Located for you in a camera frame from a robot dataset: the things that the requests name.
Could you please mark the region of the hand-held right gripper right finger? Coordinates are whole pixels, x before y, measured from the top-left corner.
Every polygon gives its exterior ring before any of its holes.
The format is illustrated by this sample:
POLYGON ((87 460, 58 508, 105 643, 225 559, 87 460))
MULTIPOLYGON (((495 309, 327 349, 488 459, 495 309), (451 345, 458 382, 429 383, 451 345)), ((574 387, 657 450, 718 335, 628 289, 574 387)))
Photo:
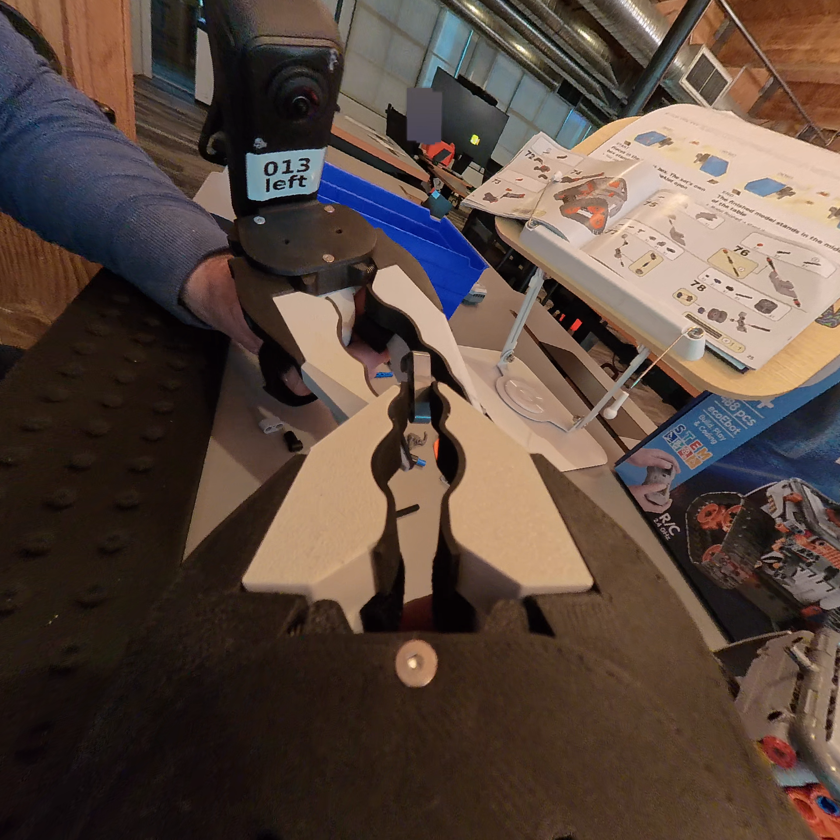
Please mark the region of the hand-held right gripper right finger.
POLYGON ((525 448, 446 384, 430 397, 442 500, 433 565, 436 618, 487 615, 499 601, 594 584, 525 448))

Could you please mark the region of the person's left forearm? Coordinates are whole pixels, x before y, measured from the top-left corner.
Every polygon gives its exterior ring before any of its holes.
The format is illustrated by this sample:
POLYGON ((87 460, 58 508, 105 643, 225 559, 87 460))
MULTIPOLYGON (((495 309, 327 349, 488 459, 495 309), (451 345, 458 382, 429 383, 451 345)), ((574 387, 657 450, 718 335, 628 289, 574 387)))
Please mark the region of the person's left forearm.
POLYGON ((2 16, 1 208, 202 326, 186 279, 227 238, 139 146, 60 78, 2 16))

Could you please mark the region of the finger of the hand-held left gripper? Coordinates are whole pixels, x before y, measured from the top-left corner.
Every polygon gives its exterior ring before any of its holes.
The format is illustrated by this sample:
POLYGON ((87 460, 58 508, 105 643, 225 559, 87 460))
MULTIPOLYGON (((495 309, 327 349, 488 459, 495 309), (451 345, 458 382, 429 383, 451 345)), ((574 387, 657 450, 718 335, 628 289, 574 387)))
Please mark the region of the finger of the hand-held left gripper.
POLYGON ((377 399, 370 369, 380 355, 352 336, 356 289, 315 297, 294 291, 274 302, 302 352, 304 383, 332 412, 338 423, 377 399))
POLYGON ((409 350, 427 352, 433 379, 483 412, 446 316, 400 267, 377 270, 371 284, 371 319, 399 336, 409 350))

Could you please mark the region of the large printed instruction sheet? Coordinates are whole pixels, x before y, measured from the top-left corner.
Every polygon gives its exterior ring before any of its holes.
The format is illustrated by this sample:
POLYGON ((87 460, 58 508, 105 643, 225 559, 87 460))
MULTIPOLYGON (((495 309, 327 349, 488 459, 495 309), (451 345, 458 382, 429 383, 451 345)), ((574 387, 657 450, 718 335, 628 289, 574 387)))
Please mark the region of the large printed instruction sheet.
POLYGON ((775 233, 816 256, 796 265, 822 277, 838 265, 837 153, 741 120, 730 112, 677 104, 629 123, 594 149, 602 160, 640 160, 705 204, 775 233))

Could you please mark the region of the instruction booklet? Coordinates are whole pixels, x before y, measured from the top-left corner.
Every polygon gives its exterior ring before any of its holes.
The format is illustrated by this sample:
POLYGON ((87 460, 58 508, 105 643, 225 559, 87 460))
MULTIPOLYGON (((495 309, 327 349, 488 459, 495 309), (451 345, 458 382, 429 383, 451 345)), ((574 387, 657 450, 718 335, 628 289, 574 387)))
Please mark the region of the instruction booklet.
POLYGON ((759 369, 838 302, 837 242, 744 204, 732 154, 696 143, 688 167, 656 163, 675 139, 618 133, 582 155, 539 134, 464 204, 521 222, 542 263, 657 343, 759 369))

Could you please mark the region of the black monitor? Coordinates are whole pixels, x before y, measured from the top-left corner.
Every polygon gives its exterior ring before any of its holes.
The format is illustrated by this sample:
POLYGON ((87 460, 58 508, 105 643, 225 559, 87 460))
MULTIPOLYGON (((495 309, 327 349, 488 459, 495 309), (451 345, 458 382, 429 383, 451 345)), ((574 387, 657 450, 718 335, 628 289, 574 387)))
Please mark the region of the black monitor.
POLYGON ((470 163, 484 167, 508 122, 497 100, 464 76, 437 68, 432 89, 443 95, 442 139, 455 147, 453 172, 462 175, 470 163))

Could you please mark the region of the wooden pillar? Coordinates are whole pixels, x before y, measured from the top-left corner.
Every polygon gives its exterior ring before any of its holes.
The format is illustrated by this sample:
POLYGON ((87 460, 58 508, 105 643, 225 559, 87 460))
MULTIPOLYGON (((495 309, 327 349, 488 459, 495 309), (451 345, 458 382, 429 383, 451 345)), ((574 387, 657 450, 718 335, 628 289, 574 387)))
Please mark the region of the wooden pillar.
MULTIPOLYGON (((11 1, 56 51, 65 77, 110 106, 135 139, 130 2, 11 1)), ((52 321, 100 270, 1 216, 2 319, 52 321)))

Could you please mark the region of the toy vehicle product box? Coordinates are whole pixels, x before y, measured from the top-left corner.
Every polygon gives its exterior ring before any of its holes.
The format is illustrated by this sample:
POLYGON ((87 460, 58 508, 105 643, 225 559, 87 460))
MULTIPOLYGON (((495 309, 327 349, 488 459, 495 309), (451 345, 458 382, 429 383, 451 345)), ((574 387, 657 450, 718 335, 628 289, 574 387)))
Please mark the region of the toy vehicle product box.
POLYGON ((838 373, 765 401, 704 393, 616 465, 731 640, 839 626, 838 373))

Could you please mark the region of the black metal pole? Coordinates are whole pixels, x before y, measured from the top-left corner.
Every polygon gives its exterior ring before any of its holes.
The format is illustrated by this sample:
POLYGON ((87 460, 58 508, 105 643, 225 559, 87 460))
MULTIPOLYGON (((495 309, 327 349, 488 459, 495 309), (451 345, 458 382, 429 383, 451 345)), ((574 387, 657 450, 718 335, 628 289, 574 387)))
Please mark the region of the black metal pole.
POLYGON ((621 118, 635 117, 655 92, 681 47, 697 26, 710 1, 686 1, 646 68, 631 90, 621 118))

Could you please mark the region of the silver ventilation duct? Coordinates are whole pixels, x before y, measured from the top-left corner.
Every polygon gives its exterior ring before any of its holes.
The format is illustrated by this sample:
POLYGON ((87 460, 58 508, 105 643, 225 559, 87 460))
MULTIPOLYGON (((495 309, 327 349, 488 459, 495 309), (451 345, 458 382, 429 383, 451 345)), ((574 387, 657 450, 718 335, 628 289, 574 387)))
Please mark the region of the silver ventilation duct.
POLYGON ((647 48, 625 35, 616 38, 596 20, 582 2, 481 1, 492 14, 511 27, 517 21, 529 26, 559 49, 592 67, 606 68, 617 74, 629 68, 630 60, 645 66, 652 55, 647 48))

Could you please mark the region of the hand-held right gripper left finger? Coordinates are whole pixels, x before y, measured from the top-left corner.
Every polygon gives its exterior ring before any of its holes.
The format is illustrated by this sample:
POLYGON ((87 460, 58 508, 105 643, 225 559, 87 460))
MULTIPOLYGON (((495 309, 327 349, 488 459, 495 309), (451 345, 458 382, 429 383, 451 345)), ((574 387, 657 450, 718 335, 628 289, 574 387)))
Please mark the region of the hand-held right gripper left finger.
POLYGON ((389 480, 406 404, 394 385, 314 445, 242 584, 331 600, 347 618, 401 618, 405 568, 389 480))

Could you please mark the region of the orange beam with black axle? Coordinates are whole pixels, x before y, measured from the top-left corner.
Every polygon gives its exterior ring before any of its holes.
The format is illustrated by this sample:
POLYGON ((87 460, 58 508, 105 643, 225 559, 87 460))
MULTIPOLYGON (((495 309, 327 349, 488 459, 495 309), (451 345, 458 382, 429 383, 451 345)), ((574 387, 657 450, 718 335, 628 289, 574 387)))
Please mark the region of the orange beam with black axle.
POLYGON ((392 370, 402 385, 408 420, 414 424, 430 424, 433 383, 430 354, 409 351, 399 361, 392 360, 392 370))

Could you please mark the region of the black dimpled foam mat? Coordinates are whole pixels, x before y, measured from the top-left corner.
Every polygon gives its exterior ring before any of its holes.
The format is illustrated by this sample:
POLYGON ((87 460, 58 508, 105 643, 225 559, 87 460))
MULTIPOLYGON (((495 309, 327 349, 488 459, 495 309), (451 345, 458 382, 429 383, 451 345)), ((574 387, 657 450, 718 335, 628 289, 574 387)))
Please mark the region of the black dimpled foam mat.
POLYGON ((2 382, 2 838, 182 560, 227 352, 102 270, 2 382))

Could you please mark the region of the blue plastic storage bin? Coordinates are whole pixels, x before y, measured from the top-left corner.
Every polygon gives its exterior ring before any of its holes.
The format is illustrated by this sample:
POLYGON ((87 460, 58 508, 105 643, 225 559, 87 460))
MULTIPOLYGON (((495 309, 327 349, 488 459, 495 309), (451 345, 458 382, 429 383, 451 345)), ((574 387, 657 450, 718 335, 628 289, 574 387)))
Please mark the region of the blue plastic storage bin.
POLYGON ((423 267, 450 319, 487 268, 487 263, 447 218, 326 163, 318 198, 361 214, 423 267))

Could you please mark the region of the white air vent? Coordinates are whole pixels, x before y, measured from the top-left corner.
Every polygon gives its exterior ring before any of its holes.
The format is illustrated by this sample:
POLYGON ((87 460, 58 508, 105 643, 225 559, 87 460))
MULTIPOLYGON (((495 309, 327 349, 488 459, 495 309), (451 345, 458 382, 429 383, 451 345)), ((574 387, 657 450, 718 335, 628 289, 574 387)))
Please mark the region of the white air vent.
POLYGON ((705 45, 693 45, 694 53, 679 84, 700 105, 716 108, 729 91, 733 78, 705 45))

